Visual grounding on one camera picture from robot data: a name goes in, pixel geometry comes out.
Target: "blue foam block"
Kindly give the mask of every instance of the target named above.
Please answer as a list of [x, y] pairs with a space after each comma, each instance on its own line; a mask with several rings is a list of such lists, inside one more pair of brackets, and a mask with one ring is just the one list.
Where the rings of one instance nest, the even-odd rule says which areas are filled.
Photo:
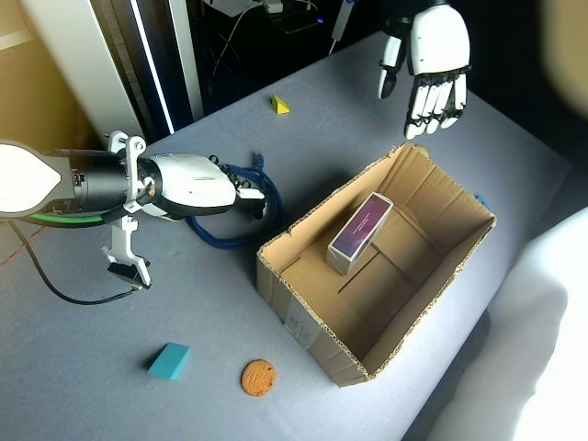
[[188, 346], [168, 343], [147, 373], [164, 379], [178, 379], [189, 352]]

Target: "table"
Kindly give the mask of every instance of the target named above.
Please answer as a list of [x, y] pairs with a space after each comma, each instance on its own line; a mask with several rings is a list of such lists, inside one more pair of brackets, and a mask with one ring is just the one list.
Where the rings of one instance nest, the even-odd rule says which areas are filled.
[[[150, 146], [217, 154], [248, 165], [263, 152], [293, 220], [402, 141], [412, 79], [376, 99], [385, 36], [362, 40]], [[276, 116], [272, 94], [292, 113]], [[402, 437], [500, 286], [569, 165], [473, 94], [462, 120], [418, 139], [498, 226], [369, 383], [337, 388], [254, 287], [254, 249], [216, 250], [188, 229], [141, 215], [133, 249], [154, 286], [80, 307], [57, 299], [25, 253], [0, 267], [0, 438], [10, 440], [393, 440]], [[203, 223], [219, 235], [249, 228], [235, 213]], [[27, 226], [27, 232], [35, 227]], [[18, 246], [0, 225], [0, 258]], [[109, 228], [50, 230], [33, 241], [53, 283], [95, 299], [123, 290], [100, 246]], [[168, 342], [192, 353], [178, 381], [146, 367]], [[240, 389], [256, 358], [278, 372], [263, 399]]]

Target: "blue cable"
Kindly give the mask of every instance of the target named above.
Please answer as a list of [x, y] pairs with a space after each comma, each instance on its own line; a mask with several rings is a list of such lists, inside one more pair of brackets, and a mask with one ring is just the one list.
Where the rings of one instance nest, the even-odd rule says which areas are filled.
[[[276, 186], [264, 172], [264, 156], [258, 154], [255, 157], [255, 167], [238, 167], [236, 165], [226, 165], [227, 169], [238, 176], [244, 177], [266, 195], [266, 232], [268, 229], [277, 229], [281, 225], [284, 217], [284, 207], [282, 198], [277, 191]], [[202, 225], [198, 223], [195, 216], [186, 217], [187, 224], [190, 228], [206, 243], [215, 248], [228, 250], [244, 246], [247, 243], [259, 238], [261, 232], [253, 232], [228, 239], [221, 239], [207, 232]]]

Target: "purple box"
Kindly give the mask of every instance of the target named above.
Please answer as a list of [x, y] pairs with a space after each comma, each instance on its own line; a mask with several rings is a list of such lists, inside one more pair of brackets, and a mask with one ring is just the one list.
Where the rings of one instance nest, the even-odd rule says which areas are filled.
[[368, 248], [392, 210], [392, 201], [372, 193], [357, 209], [327, 250], [327, 263], [346, 276]]

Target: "robotic hand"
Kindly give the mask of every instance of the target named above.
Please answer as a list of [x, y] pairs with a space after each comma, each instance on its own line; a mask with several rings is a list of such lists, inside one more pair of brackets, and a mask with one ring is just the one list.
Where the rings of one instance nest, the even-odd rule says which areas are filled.
[[461, 14], [443, 0], [414, 2], [421, 3], [417, 6], [421, 10], [416, 14], [410, 10], [413, 4], [396, 2], [400, 5], [395, 5], [394, 11], [387, 14], [384, 27], [390, 38], [380, 62], [378, 95], [383, 99], [391, 94], [396, 73], [408, 51], [414, 87], [405, 136], [411, 140], [425, 130], [430, 134], [439, 126], [446, 129], [463, 114], [469, 35]]
[[[152, 280], [149, 262], [131, 251], [130, 237], [138, 228], [133, 213], [180, 221], [236, 206], [263, 216], [266, 195], [225, 173], [218, 160], [171, 153], [143, 158], [145, 150], [143, 138], [122, 131], [110, 134], [108, 152], [45, 155], [0, 141], [0, 218], [65, 228], [110, 223], [112, 245], [102, 248], [108, 271], [139, 289], [149, 288]], [[99, 214], [63, 217], [87, 213]], [[99, 221], [86, 222], [94, 218]]]

